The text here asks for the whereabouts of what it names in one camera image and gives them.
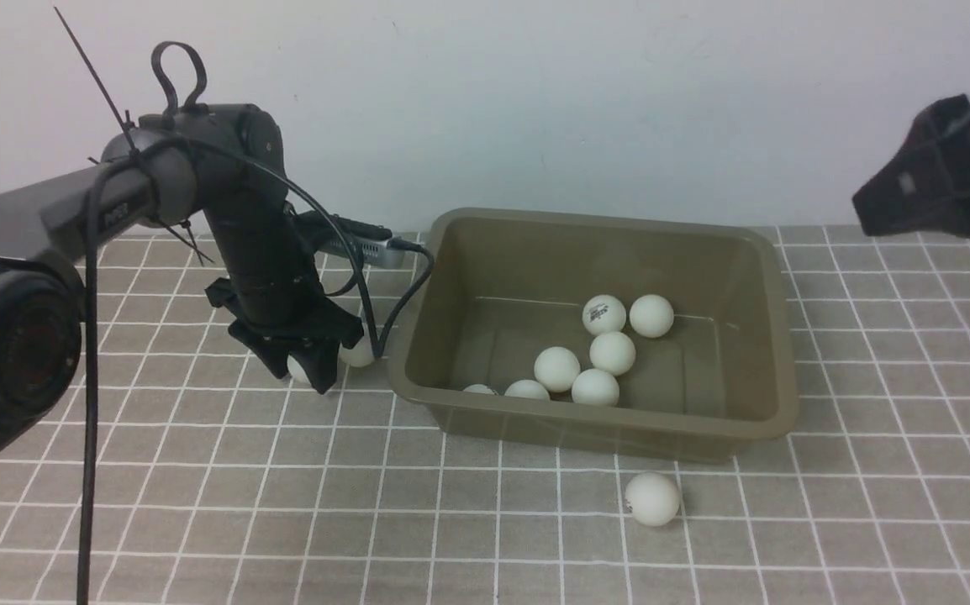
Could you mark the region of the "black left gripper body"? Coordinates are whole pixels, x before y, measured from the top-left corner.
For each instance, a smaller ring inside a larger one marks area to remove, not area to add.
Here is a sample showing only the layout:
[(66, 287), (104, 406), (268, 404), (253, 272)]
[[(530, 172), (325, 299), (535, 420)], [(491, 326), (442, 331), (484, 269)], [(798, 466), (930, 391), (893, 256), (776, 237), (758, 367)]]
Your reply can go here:
[(232, 315), (227, 333), (246, 347), (328, 341), (355, 347), (365, 338), (361, 320), (332, 302), (319, 278), (294, 278), (243, 292), (229, 278), (219, 278), (204, 294), (209, 305)]

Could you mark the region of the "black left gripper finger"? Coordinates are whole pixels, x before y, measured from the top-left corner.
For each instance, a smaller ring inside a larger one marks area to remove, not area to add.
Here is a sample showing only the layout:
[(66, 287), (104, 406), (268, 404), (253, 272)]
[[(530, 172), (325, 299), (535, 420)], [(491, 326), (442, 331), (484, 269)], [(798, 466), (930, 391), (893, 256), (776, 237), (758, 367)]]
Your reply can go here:
[(285, 342), (255, 333), (246, 324), (229, 325), (229, 336), (250, 350), (275, 379), (285, 381), (289, 348)]
[(338, 351), (340, 342), (336, 339), (305, 339), (293, 345), (293, 355), (308, 373), (312, 388), (324, 395), (331, 390), (338, 379)]

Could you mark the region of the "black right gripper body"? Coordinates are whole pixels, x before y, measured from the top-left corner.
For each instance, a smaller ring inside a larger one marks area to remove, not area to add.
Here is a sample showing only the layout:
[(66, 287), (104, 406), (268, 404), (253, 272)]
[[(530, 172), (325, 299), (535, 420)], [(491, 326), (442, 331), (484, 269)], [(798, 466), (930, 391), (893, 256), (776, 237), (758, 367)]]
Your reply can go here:
[(942, 98), (913, 119), (891, 161), (851, 199), (867, 237), (970, 239), (970, 99)]

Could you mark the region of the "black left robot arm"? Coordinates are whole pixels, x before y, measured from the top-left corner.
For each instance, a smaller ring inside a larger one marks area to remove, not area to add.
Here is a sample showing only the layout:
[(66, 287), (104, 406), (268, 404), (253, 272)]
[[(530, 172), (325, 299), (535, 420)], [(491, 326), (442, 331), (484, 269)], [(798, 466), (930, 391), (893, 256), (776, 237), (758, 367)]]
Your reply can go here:
[(282, 184), (280, 127), (261, 108), (146, 115), (89, 167), (0, 194), (0, 452), (79, 386), (93, 348), (151, 372), (142, 340), (184, 369), (202, 309), (277, 378), (321, 393), (362, 321), (324, 290)]

